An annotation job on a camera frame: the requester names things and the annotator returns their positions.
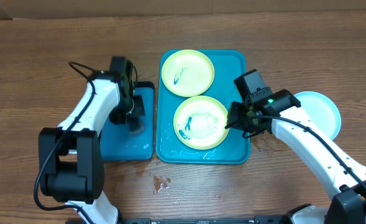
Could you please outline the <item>yellow-green plate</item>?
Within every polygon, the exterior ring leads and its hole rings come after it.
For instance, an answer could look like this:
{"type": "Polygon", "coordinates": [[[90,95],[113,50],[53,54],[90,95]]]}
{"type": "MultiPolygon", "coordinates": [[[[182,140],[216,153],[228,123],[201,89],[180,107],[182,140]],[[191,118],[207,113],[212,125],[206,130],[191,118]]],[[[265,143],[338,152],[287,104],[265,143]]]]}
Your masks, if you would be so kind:
{"type": "Polygon", "coordinates": [[[210,96],[194,96],[182,102],[175,111],[173,128],[186,146],[207,150],[222,143],[229,130],[226,107],[210,96]]]}
{"type": "Polygon", "coordinates": [[[215,69],[208,56],[198,50],[179,50],[161,66],[161,79],[166,88],[182,97],[204,93],[213,83],[215,69]]]}

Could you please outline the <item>yellow-green plate top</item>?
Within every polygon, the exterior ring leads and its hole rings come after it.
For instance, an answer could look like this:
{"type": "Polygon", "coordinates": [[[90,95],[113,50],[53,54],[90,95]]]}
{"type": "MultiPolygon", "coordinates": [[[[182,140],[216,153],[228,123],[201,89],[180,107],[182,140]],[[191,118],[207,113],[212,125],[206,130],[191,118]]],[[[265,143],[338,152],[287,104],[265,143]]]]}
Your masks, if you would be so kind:
{"type": "Polygon", "coordinates": [[[198,50],[179,50],[161,66],[161,79],[166,88],[182,97],[204,93],[213,83],[215,69],[208,56],[198,50]]]}

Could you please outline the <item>light blue plate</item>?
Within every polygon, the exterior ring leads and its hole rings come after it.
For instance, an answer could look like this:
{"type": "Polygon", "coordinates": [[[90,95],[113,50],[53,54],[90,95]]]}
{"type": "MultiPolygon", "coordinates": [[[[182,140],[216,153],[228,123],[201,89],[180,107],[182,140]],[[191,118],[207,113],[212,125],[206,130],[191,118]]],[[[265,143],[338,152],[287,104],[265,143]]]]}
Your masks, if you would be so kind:
{"type": "Polygon", "coordinates": [[[341,114],[336,104],[326,95],[315,91],[295,94],[311,121],[330,139],[334,140],[341,130],[341,114]]]}

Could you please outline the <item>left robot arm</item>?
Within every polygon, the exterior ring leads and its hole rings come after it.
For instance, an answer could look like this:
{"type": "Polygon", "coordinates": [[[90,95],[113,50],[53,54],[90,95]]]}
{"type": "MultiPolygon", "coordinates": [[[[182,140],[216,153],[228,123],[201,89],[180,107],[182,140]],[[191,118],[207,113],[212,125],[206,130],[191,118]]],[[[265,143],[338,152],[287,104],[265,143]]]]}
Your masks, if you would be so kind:
{"type": "Polygon", "coordinates": [[[113,56],[109,70],[69,62],[87,81],[86,91],[72,113],[56,128],[39,133],[39,172],[34,202],[45,211],[72,208],[85,223],[120,223],[119,210],[104,193],[104,162],[99,135],[106,121],[144,128],[144,102],[135,95],[137,69],[125,57],[113,56]]]}

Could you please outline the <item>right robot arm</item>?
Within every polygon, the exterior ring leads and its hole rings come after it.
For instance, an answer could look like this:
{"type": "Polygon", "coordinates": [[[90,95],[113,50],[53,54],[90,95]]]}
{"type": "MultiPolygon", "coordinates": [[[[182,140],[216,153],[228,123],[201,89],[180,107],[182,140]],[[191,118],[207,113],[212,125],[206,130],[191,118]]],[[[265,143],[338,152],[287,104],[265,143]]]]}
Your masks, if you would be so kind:
{"type": "Polygon", "coordinates": [[[251,138],[265,131],[288,145],[322,183],[331,203],[310,203],[284,215],[256,216],[255,223],[366,224],[366,167],[348,156],[312,121],[288,90],[273,92],[257,70],[234,80],[242,102],[232,102],[226,128],[251,138]]]}

